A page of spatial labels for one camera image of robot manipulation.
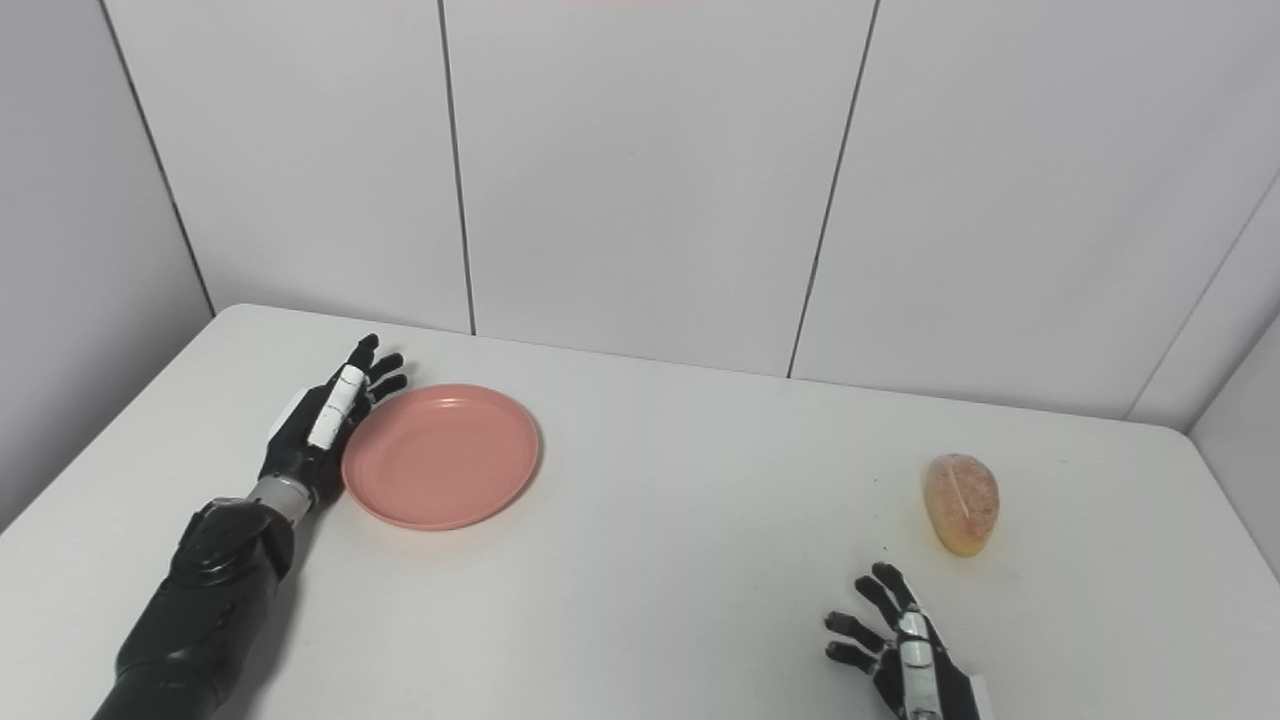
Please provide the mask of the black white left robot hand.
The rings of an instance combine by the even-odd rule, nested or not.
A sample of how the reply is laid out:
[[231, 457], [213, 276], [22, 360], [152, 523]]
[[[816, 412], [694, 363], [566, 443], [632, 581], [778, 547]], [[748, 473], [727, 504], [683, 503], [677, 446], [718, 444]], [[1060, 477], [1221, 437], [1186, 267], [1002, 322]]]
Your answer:
[[403, 355], [380, 354], [379, 345], [378, 334], [364, 337], [324, 384], [300, 396], [268, 442], [253, 498], [296, 519], [340, 496], [355, 429], [408, 384]]

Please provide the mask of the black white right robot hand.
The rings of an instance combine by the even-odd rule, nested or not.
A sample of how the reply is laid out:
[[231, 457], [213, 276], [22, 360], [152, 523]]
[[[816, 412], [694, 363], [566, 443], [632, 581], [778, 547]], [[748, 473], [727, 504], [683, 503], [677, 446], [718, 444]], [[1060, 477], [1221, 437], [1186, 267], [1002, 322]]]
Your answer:
[[896, 719], [992, 719], [986, 680], [961, 670], [904, 574], [876, 562], [855, 591], [884, 619], [891, 635], [858, 618], [831, 611], [824, 628], [845, 641], [826, 646], [827, 659], [867, 674]]

